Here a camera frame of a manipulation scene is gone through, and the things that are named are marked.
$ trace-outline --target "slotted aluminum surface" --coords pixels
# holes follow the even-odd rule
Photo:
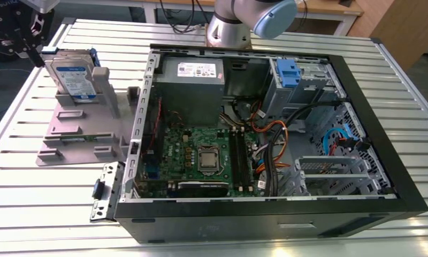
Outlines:
[[[203,31],[174,35],[166,25],[77,20],[51,44],[98,51],[117,91],[138,86],[150,43],[203,45]],[[334,54],[357,79],[396,151],[428,204],[428,105],[368,39],[289,34],[252,36],[254,49]],[[388,222],[345,239],[139,246],[114,223],[89,224],[101,164],[37,167],[55,86],[34,69],[0,123],[0,253],[42,256],[428,256],[428,212]]]

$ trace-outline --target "blue drive latch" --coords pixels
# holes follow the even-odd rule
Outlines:
[[[277,59],[277,72],[282,80],[282,87],[293,88],[298,85],[301,80],[300,68],[293,60]]]

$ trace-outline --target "hard drive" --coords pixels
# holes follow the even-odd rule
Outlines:
[[[42,49],[42,59],[49,75],[57,85],[57,94],[70,95],[75,103],[97,102],[101,89],[91,80],[93,67],[99,66],[95,50]]]

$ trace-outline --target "ram slot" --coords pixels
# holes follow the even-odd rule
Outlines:
[[[243,133],[237,133],[235,136],[235,149],[237,149],[237,156],[238,156],[238,170],[239,170],[239,178],[241,178],[241,186],[243,191],[248,190],[250,183],[250,174],[249,174],[249,165],[248,165],[248,149],[243,140]]]
[[[229,131],[227,135],[227,145],[229,145],[229,159],[230,159],[230,173],[233,176],[233,188],[239,187],[239,170],[238,170],[238,158],[237,158],[237,133],[235,131]]]

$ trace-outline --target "power supply label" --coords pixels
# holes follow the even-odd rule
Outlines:
[[[70,96],[87,102],[95,97],[91,82],[85,78],[87,75],[83,67],[57,67],[58,77]]]
[[[213,63],[179,63],[177,64],[177,76],[215,78],[215,65]]]

